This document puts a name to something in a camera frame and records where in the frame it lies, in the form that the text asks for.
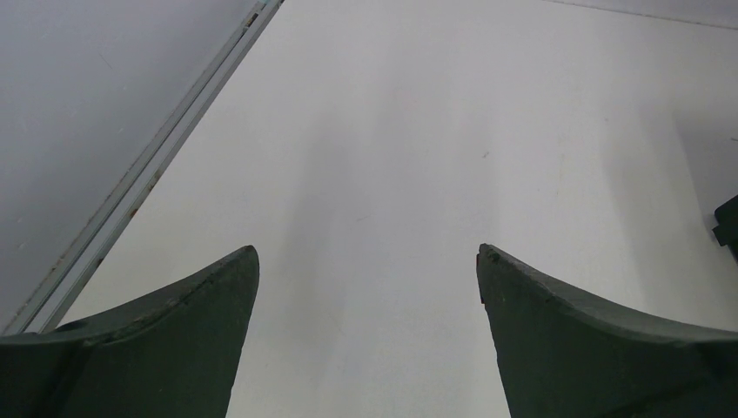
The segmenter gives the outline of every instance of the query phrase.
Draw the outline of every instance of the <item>gray panel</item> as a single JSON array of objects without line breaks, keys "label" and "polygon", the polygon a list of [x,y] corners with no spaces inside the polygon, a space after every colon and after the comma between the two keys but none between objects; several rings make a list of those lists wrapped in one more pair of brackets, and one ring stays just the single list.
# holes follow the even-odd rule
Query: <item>gray panel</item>
[{"label": "gray panel", "polygon": [[256,2],[0,3],[0,328],[76,255]]},{"label": "gray panel", "polygon": [[738,29],[735,0],[548,0],[633,15]]}]

